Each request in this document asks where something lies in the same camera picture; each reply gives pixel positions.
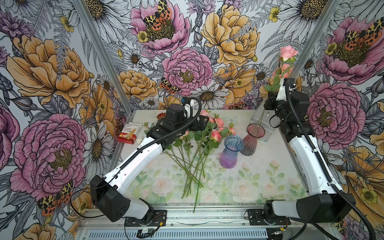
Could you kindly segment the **dark pink glass vase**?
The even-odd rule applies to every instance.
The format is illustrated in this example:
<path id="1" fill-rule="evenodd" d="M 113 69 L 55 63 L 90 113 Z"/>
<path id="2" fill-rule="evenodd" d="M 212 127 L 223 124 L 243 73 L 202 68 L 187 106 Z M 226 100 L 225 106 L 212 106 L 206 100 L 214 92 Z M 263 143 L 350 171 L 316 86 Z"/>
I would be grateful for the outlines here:
<path id="1" fill-rule="evenodd" d="M 243 139 L 244 147 L 241 153 L 244 156 L 251 156 L 256 151 L 258 139 L 265 135 L 265 129 L 258 124 L 250 124 L 247 127 L 247 133 Z"/>

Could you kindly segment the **blue purple glass vase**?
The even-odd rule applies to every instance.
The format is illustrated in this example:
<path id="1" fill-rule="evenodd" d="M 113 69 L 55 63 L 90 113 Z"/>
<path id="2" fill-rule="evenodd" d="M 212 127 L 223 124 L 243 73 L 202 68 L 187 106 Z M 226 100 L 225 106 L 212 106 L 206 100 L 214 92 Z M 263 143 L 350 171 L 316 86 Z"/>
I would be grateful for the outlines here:
<path id="1" fill-rule="evenodd" d="M 238 160 L 238 153 L 243 149 L 244 142 L 238 136 L 229 136 L 224 141 L 224 150 L 220 154 L 219 161 L 222 167 L 232 169 Z"/>

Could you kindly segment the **pink rose stem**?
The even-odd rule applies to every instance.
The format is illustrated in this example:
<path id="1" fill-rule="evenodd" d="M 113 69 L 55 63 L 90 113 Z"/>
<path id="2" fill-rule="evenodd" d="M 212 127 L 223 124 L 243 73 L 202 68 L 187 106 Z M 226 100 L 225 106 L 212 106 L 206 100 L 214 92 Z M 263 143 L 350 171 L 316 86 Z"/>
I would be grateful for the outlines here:
<path id="1" fill-rule="evenodd" d="M 279 93 L 279 90 L 281 87 L 285 88 L 282 84 L 285 83 L 284 79 L 289 78 L 291 75 L 293 67 L 290 63 L 293 63 L 295 61 L 295 56 L 299 52 L 294 49 L 292 46 L 288 45 L 285 47 L 281 47 L 281 53 L 279 56 L 279 66 L 276 68 L 276 70 L 273 72 L 273 75 L 271 78 L 267 79 L 267 82 L 263 84 L 260 89 L 260 97 L 267 98 L 268 93 L 271 92 L 273 95 L 274 93 Z M 295 83 L 294 85 L 291 85 L 290 91 L 296 91 L 298 90 L 297 81 L 292 82 Z M 269 131 L 269 127 L 267 127 L 267 130 L 265 129 L 265 126 L 263 126 L 263 117 L 265 115 L 265 110 L 263 110 L 263 113 L 259 119 L 259 132 L 267 132 Z M 288 115 L 286 116 L 288 118 L 288 122 L 293 122 L 294 125 L 297 124 L 296 118 L 292 114 L 292 109 L 288 105 Z"/>

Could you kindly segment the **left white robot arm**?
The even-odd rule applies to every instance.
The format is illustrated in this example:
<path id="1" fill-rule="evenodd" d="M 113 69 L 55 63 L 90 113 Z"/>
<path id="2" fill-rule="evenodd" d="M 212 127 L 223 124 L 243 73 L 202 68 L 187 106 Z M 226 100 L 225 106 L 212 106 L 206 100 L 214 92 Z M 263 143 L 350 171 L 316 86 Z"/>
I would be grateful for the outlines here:
<path id="1" fill-rule="evenodd" d="M 148 130 L 140 145 L 117 167 L 90 181 L 91 199 L 111 222 L 134 218 L 147 225 L 153 207 L 142 199 L 133 199 L 127 190 L 136 176 L 155 157 L 187 131 L 203 131 L 209 118 L 201 115 L 202 102 L 196 97 L 184 97 L 180 104 L 171 104 L 164 118 Z"/>

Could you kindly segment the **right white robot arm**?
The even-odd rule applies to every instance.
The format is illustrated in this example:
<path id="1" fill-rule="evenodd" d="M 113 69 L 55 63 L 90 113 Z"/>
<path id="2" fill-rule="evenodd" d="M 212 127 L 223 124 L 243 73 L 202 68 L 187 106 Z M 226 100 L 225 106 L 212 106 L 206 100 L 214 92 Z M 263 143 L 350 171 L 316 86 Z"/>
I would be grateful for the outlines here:
<path id="1" fill-rule="evenodd" d="M 269 94 L 265 110 L 274 111 L 295 167 L 305 185 L 307 197 L 295 200 L 270 200 L 265 217 L 285 217 L 307 224 L 340 222 L 355 205 L 332 175 L 317 144 L 315 132 L 305 121 L 309 96 L 299 92 L 294 79 L 284 79 L 277 93 Z"/>

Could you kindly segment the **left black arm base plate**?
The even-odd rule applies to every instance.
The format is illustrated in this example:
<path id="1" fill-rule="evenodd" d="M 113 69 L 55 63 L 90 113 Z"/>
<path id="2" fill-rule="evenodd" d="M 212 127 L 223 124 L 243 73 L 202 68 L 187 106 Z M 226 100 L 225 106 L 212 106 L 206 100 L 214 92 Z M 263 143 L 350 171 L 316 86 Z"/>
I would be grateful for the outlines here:
<path id="1" fill-rule="evenodd" d="M 143 219 L 126 218 L 125 227 L 162 227 L 166 225 L 167 210 L 152 210 Z"/>

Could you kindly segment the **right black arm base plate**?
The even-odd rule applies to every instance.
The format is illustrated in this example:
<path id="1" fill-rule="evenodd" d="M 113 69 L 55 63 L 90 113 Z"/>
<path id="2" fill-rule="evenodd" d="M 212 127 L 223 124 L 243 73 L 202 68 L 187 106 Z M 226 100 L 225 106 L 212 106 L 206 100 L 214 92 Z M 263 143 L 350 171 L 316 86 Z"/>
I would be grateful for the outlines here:
<path id="1" fill-rule="evenodd" d="M 246 217 L 251 226 L 289 226 L 291 221 L 289 218 L 268 214 L 262 209 L 248 209 Z"/>

